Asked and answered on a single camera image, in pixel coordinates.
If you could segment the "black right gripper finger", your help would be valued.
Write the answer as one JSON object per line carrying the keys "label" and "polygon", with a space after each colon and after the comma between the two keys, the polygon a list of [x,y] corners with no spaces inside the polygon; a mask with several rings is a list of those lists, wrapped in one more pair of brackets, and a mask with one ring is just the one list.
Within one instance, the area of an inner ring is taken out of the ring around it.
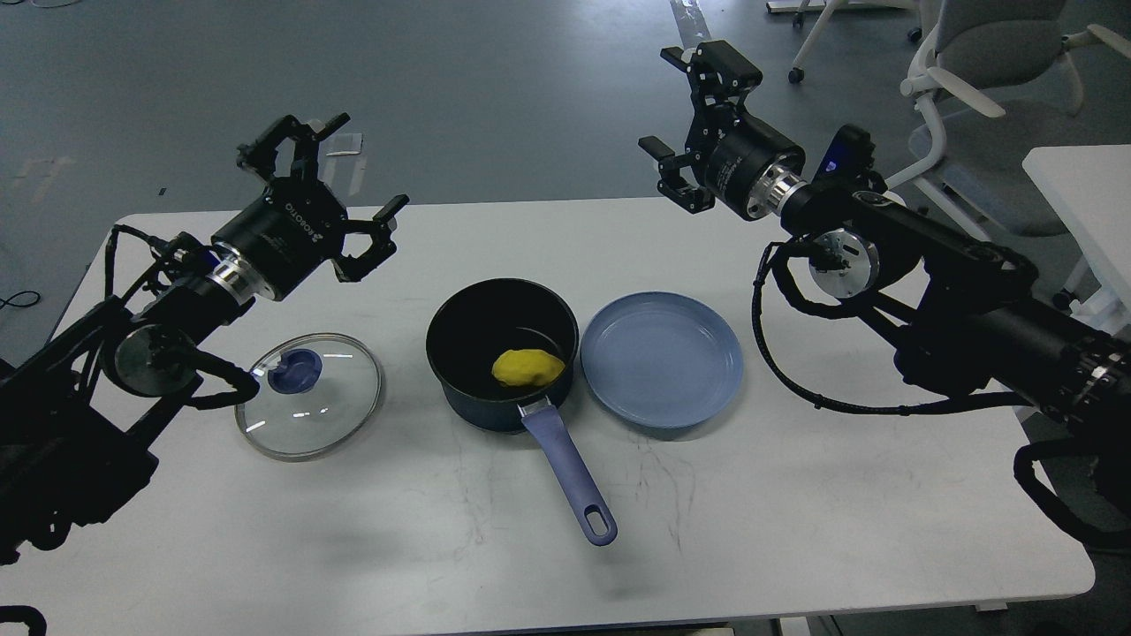
{"label": "black right gripper finger", "polygon": [[665,141],[661,141],[656,136],[646,136],[638,139],[638,148],[656,162],[658,170],[658,181],[656,189],[674,204],[690,214],[699,214],[711,209],[715,204],[714,194],[702,184],[691,184],[687,178],[682,177],[685,167],[696,167],[702,154],[687,152],[677,155],[673,148],[668,148]]}
{"label": "black right gripper finger", "polygon": [[661,58],[684,72],[692,109],[702,117],[739,120],[746,114],[746,98],[763,83],[761,70],[724,40],[663,48]]}

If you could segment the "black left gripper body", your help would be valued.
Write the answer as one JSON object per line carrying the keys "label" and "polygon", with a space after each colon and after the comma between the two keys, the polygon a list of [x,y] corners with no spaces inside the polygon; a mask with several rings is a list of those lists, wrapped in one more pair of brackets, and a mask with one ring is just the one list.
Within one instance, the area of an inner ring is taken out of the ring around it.
{"label": "black left gripper body", "polygon": [[347,212],[322,181],[271,181],[213,235],[250,266],[259,293],[282,301],[323,261],[340,253]]}

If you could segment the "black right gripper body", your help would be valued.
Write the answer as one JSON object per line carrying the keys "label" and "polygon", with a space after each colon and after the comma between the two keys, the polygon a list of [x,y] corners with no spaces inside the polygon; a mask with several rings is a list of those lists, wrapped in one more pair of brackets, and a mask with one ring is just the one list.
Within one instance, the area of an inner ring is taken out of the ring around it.
{"label": "black right gripper body", "polygon": [[767,213],[752,194],[769,166],[778,163],[798,173],[805,163],[796,141],[729,102],[696,106],[689,154],[696,182],[746,221]]}

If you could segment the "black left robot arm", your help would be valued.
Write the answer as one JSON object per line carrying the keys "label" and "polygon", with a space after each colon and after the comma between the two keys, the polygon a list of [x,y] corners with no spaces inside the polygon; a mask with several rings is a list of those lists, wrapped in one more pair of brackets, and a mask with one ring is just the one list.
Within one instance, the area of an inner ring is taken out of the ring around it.
{"label": "black left robot arm", "polygon": [[323,263],[345,283],[396,253],[392,197],[352,220],[320,180],[320,146],[347,124],[280,117],[239,146],[238,166],[262,194],[209,242],[145,235],[152,264],[122,295],[104,269],[105,296],[23,366],[3,366],[1,544],[57,550],[74,525],[106,522],[156,471],[150,444],[183,407],[223,409],[257,395],[242,367],[202,351],[259,298],[280,301]]}

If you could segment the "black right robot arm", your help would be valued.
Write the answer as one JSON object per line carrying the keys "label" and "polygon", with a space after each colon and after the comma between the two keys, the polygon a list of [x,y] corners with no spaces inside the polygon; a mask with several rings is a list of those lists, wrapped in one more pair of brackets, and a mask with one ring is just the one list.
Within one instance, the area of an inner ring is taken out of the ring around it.
{"label": "black right robot arm", "polygon": [[[725,41],[662,49],[687,75],[694,117],[682,151],[639,141],[658,167],[658,191],[689,213],[722,201],[746,221],[776,215],[788,233],[756,270],[756,346],[789,392],[815,409],[865,415],[953,414],[1030,406],[1067,437],[1015,452],[1013,475],[1043,515],[1085,545],[1125,549],[1128,530],[1102,530],[1036,476],[1042,459],[1090,458],[1098,495],[1128,513],[1128,343],[1033,296],[1035,265],[887,197],[874,144],[843,124],[815,177],[805,154],[752,117],[746,97],[763,76]],[[893,366],[936,402],[869,406],[808,390],[777,366],[763,330],[771,280],[787,306],[828,321],[865,323],[893,347]]]}

